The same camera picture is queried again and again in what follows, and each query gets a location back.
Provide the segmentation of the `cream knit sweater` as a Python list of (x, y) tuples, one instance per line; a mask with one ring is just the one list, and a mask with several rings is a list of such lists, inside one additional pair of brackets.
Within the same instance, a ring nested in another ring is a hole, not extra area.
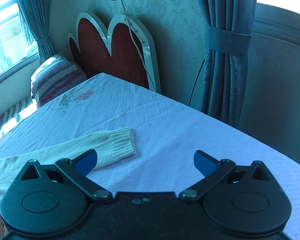
[(41, 164), (53, 164), (62, 158), (74, 159), (88, 150), (95, 150), (97, 153), (97, 164), (93, 167), (95, 170), (136, 153), (131, 130), (124, 127), (90, 133), (30, 153), (0, 159), (0, 202), (28, 160), (36, 159)]

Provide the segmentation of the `bedroom window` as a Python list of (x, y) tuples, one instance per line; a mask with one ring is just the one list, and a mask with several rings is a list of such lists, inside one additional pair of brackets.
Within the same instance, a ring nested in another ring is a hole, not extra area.
[(0, 77), (36, 54), (37, 42), (21, 16), (17, 0), (0, 0)]

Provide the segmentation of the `floral white bed sheet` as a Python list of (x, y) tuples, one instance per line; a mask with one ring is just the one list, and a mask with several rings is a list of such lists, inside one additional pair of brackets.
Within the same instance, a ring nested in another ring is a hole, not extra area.
[(300, 239), (300, 165), (258, 140), (165, 96), (99, 74), (50, 101), (0, 139), (0, 159), (90, 133), (128, 127), (136, 154), (89, 178), (111, 192), (180, 192), (202, 179), (196, 150), (238, 165), (264, 162), (292, 204), (285, 227)]

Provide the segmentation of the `striped mattress sheet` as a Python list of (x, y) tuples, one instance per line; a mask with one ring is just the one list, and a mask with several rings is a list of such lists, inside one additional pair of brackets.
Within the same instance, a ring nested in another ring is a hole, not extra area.
[(36, 103), (31, 96), (28, 96), (0, 115), (0, 134), (8, 133), (21, 121), (27, 118), (36, 109)]

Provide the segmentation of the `striped folded quilt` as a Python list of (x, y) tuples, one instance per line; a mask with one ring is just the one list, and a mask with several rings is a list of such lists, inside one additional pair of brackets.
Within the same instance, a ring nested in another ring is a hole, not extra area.
[(56, 54), (43, 62), (31, 76), (31, 97), (42, 107), (64, 92), (87, 80), (82, 68)]

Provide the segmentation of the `red heart-shaped headboard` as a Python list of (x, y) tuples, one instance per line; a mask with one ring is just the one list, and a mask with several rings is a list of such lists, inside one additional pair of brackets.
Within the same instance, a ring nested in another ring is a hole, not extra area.
[(68, 41), (87, 77), (106, 73), (161, 93), (155, 44), (136, 17), (117, 14), (106, 27), (95, 14), (81, 12)]

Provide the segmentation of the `teal tied curtain right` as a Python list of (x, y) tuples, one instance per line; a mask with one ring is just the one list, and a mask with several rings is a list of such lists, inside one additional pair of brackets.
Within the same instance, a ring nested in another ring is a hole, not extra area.
[(205, 23), (203, 113), (234, 128), (242, 112), (257, 0), (198, 0)]

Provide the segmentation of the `teal curtain by headboard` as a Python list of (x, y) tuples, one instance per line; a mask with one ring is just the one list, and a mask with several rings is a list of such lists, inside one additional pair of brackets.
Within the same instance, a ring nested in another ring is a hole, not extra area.
[(55, 50), (49, 37), (51, 0), (17, 1), (20, 5), (21, 14), (37, 42), (40, 61), (44, 62), (55, 55)]

